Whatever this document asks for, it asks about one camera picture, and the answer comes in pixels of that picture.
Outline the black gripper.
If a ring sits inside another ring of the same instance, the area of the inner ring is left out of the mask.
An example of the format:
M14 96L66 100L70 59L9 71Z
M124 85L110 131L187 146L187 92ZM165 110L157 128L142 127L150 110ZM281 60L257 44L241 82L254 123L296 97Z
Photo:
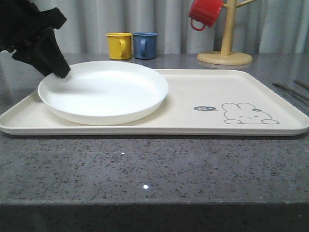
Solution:
M59 78L65 78L70 67L57 45L53 31L61 28L65 22L66 17L57 7L40 11L30 0L2 0L0 50L12 52L18 45L38 36L34 53L32 50L16 50L12 58L34 67L44 76L54 73Z

